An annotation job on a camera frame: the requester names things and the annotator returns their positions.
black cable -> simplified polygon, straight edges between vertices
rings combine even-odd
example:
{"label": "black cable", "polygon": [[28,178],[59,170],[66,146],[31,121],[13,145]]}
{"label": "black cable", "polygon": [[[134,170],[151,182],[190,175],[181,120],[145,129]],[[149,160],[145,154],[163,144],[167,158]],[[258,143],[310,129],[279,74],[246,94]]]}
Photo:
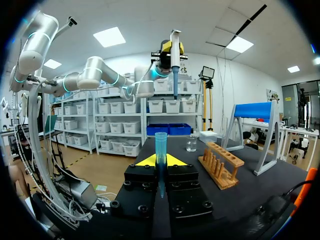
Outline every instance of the black cable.
{"label": "black cable", "polygon": [[314,181],[313,180],[308,180],[308,181],[303,181],[300,182],[299,184],[295,185],[293,188],[291,188],[286,194],[284,194],[285,196],[288,196],[289,194],[291,194],[295,189],[301,187],[302,185],[305,184],[312,184]]}

black work surface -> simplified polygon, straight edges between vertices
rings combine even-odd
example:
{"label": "black work surface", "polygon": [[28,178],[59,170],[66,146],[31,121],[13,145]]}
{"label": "black work surface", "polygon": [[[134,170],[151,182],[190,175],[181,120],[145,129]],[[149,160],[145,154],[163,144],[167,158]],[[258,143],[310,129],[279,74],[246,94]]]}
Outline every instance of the black work surface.
{"label": "black work surface", "polygon": [[[198,161],[198,157],[203,156],[205,147],[206,145],[198,140],[197,150],[188,152],[186,151],[185,138],[172,137],[167,139],[167,153],[187,164],[193,164],[198,170],[198,180],[204,193],[213,203],[213,216],[216,219],[227,217],[233,222],[247,216],[256,207],[265,203],[269,197],[287,192],[296,184],[304,181],[307,176],[306,171],[282,160],[278,160],[272,168],[256,176],[253,171],[256,169],[261,152],[244,146],[244,149],[232,151],[233,155],[244,161],[244,165],[238,168],[236,175],[239,183],[228,189],[220,190]],[[136,163],[155,152],[155,139],[148,138],[136,158]],[[265,162],[269,160],[271,160],[271,156],[267,155]],[[232,171],[232,168],[227,164],[226,168]],[[167,195],[161,199],[157,193],[153,218],[153,237],[166,238],[171,236],[168,207]]]}

test tube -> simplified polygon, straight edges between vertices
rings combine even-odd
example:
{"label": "test tube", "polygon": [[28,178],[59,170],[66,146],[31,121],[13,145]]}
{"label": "test tube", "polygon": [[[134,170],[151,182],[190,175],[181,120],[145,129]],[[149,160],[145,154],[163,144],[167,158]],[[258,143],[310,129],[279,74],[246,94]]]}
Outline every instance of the test tube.
{"label": "test tube", "polygon": [[165,195],[165,174],[167,168],[167,136],[166,132],[155,133],[155,156],[158,173],[158,187],[161,198]]}

screw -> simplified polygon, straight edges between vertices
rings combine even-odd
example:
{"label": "screw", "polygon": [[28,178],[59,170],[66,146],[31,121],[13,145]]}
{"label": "screw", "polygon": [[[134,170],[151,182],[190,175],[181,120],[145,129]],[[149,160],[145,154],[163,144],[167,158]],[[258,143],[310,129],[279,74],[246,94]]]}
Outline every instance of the screw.
{"label": "screw", "polygon": [[177,206],[174,206],[174,207],[172,208],[172,210],[173,210],[175,213],[180,214],[180,213],[182,213],[182,212],[185,210],[185,208],[184,208],[183,206],[177,205]]}
{"label": "screw", "polygon": [[178,188],[178,187],[180,187],[181,186],[181,184],[179,183],[179,182],[173,182],[172,184],[172,187],[174,187],[174,188]]}
{"label": "screw", "polygon": [[204,201],[202,203],[202,206],[204,206],[207,209],[210,209],[210,208],[212,208],[212,203],[210,201]]}
{"label": "screw", "polygon": [[198,180],[193,180],[193,181],[191,182],[191,185],[193,185],[193,186],[198,186],[198,185],[199,185],[199,181],[198,181]]}

white box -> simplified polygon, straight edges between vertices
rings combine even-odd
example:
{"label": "white box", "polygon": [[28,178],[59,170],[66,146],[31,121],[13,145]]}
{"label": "white box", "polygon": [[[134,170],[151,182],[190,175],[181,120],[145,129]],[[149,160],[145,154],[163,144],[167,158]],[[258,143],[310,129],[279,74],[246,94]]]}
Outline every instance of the white box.
{"label": "white box", "polygon": [[151,114],[162,113],[162,108],[164,105],[163,100],[151,100],[151,101],[148,101],[148,103],[149,103],[149,112]]}
{"label": "white box", "polygon": [[59,114],[59,109],[61,109],[61,107],[55,107],[54,110],[54,115],[60,115]]}
{"label": "white box", "polygon": [[64,120],[64,126],[66,130],[72,130],[78,128],[77,120]]}
{"label": "white box", "polygon": [[77,114],[77,107],[76,106],[65,106],[64,113],[65,113],[65,115]]}
{"label": "white box", "polygon": [[141,129],[140,121],[124,122],[123,129],[125,134],[137,134]]}
{"label": "white box", "polygon": [[93,108],[88,106],[88,113],[87,113],[87,108],[85,104],[79,104],[76,106],[76,112],[77,114],[87,114],[87,115],[92,115]]}
{"label": "white box", "polygon": [[68,144],[75,144],[75,139],[74,139],[74,135],[73,134],[67,135],[65,138],[66,138],[66,142]]}
{"label": "white box", "polygon": [[138,112],[139,104],[132,101],[124,102],[124,112],[126,114],[136,114]]}
{"label": "white box", "polygon": [[154,81],[154,91],[163,92],[168,91],[168,79],[158,79]]}
{"label": "white box", "polygon": [[110,122],[110,130],[113,134],[122,134],[124,132],[124,125],[122,122]]}
{"label": "white box", "polygon": [[196,101],[181,101],[183,113],[195,113],[196,112]]}
{"label": "white box", "polygon": [[99,103],[98,104],[99,114],[109,114],[110,110],[110,103]]}
{"label": "white box", "polygon": [[112,149],[111,140],[100,140],[100,145],[102,149],[106,149],[106,150]]}
{"label": "white box", "polygon": [[85,144],[85,143],[88,142],[88,137],[87,137],[87,135],[81,135],[81,134],[79,134],[79,135],[74,135],[74,136],[73,136],[73,139],[74,139],[74,144],[75,144],[75,145],[79,145],[79,146],[81,146],[81,145],[83,145],[83,144]]}
{"label": "white box", "polygon": [[110,87],[109,88],[109,94],[112,95],[112,94],[119,94],[120,93],[120,88],[118,87]]}
{"label": "white box", "polygon": [[124,141],[113,139],[111,140],[112,148],[114,152],[123,153],[124,150]]}
{"label": "white box", "polygon": [[97,133],[108,133],[110,132],[110,123],[109,122],[96,122],[95,129]]}
{"label": "white box", "polygon": [[125,106],[123,102],[110,102],[111,114],[123,114],[125,113]]}
{"label": "white box", "polygon": [[168,114],[179,113],[180,102],[181,102],[180,100],[166,100],[165,101],[166,112]]}
{"label": "white box", "polygon": [[[185,81],[178,80],[178,93],[183,93],[185,88]],[[171,82],[171,91],[174,90],[174,81]]]}
{"label": "white box", "polygon": [[128,140],[123,144],[124,155],[128,157],[137,157],[140,151],[139,140]]}
{"label": "white box", "polygon": [[61,120],[56,120],[54,124],[55,129],[63,129]]}
{"label": "white box", "polygon": [[186,90],[188,92],[199,92],[200,82],[195,80],[185,80]]}

